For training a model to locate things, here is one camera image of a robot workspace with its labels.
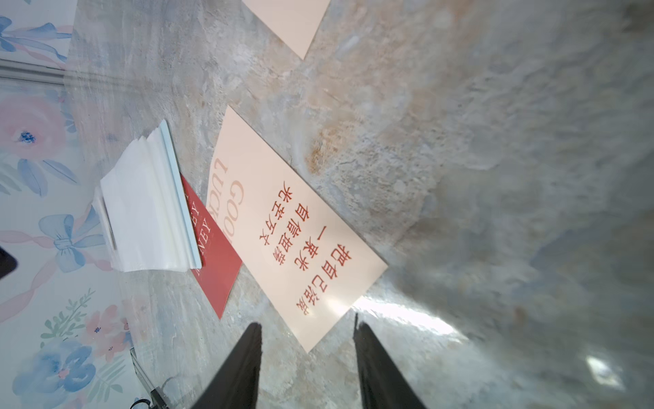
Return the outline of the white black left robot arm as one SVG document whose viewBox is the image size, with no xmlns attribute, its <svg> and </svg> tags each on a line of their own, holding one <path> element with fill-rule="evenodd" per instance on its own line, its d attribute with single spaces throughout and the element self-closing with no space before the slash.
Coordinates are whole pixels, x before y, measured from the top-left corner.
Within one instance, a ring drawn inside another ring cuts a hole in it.
<svg viewBox="0 0 654 409">
<path fill-rule="evenodd" d="M 18 268 L 18 261 L 5 249 L 0 248 L 0 279 L 13 273 Z"/>
</svg>

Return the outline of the pink good luck card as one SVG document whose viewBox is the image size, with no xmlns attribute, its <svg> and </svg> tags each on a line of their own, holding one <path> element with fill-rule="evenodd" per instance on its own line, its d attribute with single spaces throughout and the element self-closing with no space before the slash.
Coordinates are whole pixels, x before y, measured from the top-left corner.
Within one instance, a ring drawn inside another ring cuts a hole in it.
<svg viewBox="0 0 654 409">
<path fill-rule="evenodd" d="M 388 268 L 231 107 L 206 207 L 305 351 Z"/>
</svg>

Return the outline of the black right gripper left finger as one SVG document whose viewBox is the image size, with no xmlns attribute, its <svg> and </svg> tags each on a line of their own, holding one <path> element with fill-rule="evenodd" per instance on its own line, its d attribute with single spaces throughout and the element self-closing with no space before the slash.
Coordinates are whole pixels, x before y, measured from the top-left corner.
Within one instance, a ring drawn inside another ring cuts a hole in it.
<svg viewBox="0 0 654 409">
<path fill-rule="evenodd" d="M 256 408 L 262 363 L 262 325 L 250 323 L 192 408 Z"/>
</svg>

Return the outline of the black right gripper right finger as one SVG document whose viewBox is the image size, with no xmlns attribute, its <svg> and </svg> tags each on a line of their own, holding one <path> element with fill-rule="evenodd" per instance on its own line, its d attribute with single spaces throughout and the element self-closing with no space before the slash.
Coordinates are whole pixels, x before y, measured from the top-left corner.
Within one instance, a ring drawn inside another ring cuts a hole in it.
<svg viewBox="0 0 654 409">
<path fill-rule="evenodd" d="M 425 409 L 371 327 L 355 315 L 353 340 L 363 408 Z"/>
</svg>

